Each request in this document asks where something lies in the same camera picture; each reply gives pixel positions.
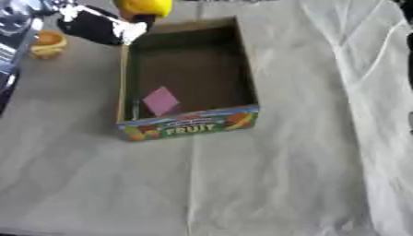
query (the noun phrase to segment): open box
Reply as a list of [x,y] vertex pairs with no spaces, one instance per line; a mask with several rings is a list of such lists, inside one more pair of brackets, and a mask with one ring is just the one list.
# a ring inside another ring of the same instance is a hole
[[[149,140],[254,125],[259,104],[236,18],[155,26],[123,48],[117,125]],[[165,87],[178,112],[155,116],[142,102]]]

